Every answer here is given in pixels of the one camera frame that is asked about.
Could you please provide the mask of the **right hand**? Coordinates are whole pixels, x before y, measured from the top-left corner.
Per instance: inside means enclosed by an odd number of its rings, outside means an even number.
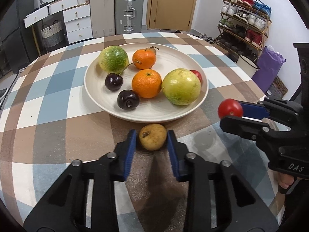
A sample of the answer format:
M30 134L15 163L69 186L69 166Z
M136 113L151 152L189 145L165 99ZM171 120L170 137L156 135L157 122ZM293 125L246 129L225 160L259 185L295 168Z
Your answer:
M288 189L294 183L294 177L292 175L278 173L278 183L283 189Z

